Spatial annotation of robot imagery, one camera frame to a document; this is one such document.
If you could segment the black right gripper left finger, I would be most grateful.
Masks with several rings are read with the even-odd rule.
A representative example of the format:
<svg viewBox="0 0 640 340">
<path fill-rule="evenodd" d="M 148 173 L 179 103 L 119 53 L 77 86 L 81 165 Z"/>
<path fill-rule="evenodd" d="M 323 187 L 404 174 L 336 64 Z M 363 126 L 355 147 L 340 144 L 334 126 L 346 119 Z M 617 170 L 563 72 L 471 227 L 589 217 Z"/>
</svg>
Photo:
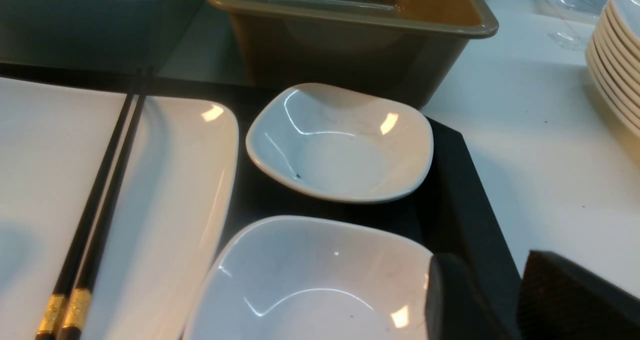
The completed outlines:
<svg viewBox="0 0 640 340">
<path fill-rule="evenodd" d="M 424 306 L 428 340 L 509 340 L 470 269 L 458 256 L 430 259 Z"/>
</svg>

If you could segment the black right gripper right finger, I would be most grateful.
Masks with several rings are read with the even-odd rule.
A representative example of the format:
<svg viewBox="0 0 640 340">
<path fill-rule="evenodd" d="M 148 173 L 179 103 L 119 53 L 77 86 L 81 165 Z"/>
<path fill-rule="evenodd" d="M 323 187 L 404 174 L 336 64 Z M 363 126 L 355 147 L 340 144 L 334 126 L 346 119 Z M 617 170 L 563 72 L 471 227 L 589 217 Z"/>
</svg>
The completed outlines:
<svg viewBox="0 0 640 340">
<path fill-rule="evenodd" d="M 532 250 L 516 319 L 524 340 L 637 340 L 638 297 L 551 251 Z"/>
</svg>

